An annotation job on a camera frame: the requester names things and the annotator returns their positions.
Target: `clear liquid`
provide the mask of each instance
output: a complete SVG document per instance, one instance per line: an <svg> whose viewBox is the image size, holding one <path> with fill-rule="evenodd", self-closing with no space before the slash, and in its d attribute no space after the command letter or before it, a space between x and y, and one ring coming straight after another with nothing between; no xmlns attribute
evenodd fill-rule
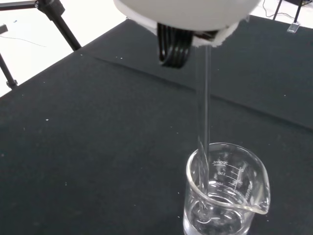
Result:
<svg viewBox="0 0 313 235"><path fill-rule="evenodd" d="M227 203L236 203L220 197L214 199ZM207 215L200 214L199 201L194 202L189 211L184 211L183 227L185 235L247 234L253 218L250 212L240 214L235 210L227 210L207 205L206 207Z"/></svg>

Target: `wire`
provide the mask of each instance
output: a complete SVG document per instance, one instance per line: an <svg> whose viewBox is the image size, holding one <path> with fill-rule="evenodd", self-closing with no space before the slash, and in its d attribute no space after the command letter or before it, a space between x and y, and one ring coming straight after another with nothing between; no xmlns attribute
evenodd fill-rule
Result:
<svg viewBox="0 0 313 235"><path fill-rule="evenodd" d="M274 16L275 14L268 16L268 12L267 12L267 10L265 9L264 4L265 4L265 0L263 0L263 5L262 5L262 6L263 6L263 9L265 10L265 16L268 17L268 18ZM277 14L278 14L278 15L284 15L284 16L287 16L287 17L289 17L289 18L291 18L291 19L294 19L294 17L288 15L287 13L277 13Z"/></svg>
<svg viewBox="0 0 313 235"><path fill-rule="evenodd" d="M25 42L28 42L28 43L31 43L31 44L34 44L34 45L37 45L37 46L40 46L40 47L46 47L46 46L39 45L39 44L37 44L37 43L32 43L32 42L30 42L30 41L28 41L28 40L25 40L25 39L22 39L22 38L10 38L10 37L4 37L4 36L0 36L0 37L2 37L2 38L7 38L7 39L22 40L22 41L25 41Z"/></svg>
<svg viewBox="0 0 313 235"><path fill-rule="evenodd" d="M193 31L157 24L159 61L162 66L180 69L188 60Z"/></svg>

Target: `black coiled cable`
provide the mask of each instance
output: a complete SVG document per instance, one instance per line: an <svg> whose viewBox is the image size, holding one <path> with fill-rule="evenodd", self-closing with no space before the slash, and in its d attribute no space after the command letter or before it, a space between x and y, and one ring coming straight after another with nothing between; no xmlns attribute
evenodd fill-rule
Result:
<svg viewBox="0 0 313 235"><path fill-rule="evenodd" d="M162 66L181 68L189 57L193 31L157 24L159 60Z"/></svg>

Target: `metal stand leg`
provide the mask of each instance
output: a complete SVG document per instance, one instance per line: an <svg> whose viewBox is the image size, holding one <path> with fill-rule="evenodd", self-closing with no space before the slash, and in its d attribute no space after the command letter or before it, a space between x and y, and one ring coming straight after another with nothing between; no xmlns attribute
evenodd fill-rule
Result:
<svg viewBox="0 0 313 235"><path fill-rule="evenodd" d="M20 1L0 3L0 11L21 10L35 8L36 1Z"/></svg>
<svg viewBox="0 0 313 235"><path fill-rule="evenodd" d="M300 10L301 10L301 7L302 7L302 3L303 3L303 0L300 0L299 1L299 5L298 5L298 10L297 10L297 13L295 14L295 18L294 18L294 23L297 23L298 21L298 17L299 17L299 13L300 13Z"/></svg>
<svg viewBox="0 0 313 235"><path fill-rule="evenodd" d="M276 12L275 12L275 14L274 14L273 20L276 19L276 16L277 16L277 14L278 14L278 11L279 11L280 5L282 4L282 1L283 1L283 0L280 0L279 3L278 3L278 6L277 6L277 8L276 8Z"/></svg>
<svg viewBox="0 0 313 235"><path fill-rule="evenodd" d="M60 0L38 0L35 7L47 15L49 20L51 20L55 26L57 26L58 30L73 49L73 51L81 48L74 34L71 32L70 28L62 18L62 14L64 13L65 9Z"/></svg>
<svg viewBox="0 0 313 235"><path fill-rule="evenodd" d="M5 64L5 61L2 57L2 55L0 54L0 67L4 73L4 76L6 77L6 80L8 80L6 82L6 84L8 85L9 88L13 89L13 88L16 88L18 83L16 80L13 79L7 65Z"/></svg>

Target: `black tablecloth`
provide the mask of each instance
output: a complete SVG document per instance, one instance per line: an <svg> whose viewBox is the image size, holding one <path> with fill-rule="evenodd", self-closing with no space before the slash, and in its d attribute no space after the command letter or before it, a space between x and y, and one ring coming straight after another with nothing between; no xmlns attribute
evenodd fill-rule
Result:
<svg viewBox="0 0 313 235"><path fill-rule="evenodd" d="M130 25L102 43L122 46ZM0 234L183 234L195 92L91 54L79 50L0 98ZM268 170L271 208L250 233L312 234L312 131L221 95L211 125L213 142L252 150Z"/></svg>
<svg viewBox="0 0 313 235"><path fill-rule="evenodd" d="M313 129L313 31L250 17L212 52L212 94ZM181 70L158 65L157 38L125 21L83 48L99 59L194 87L194 60Z"/></svg>

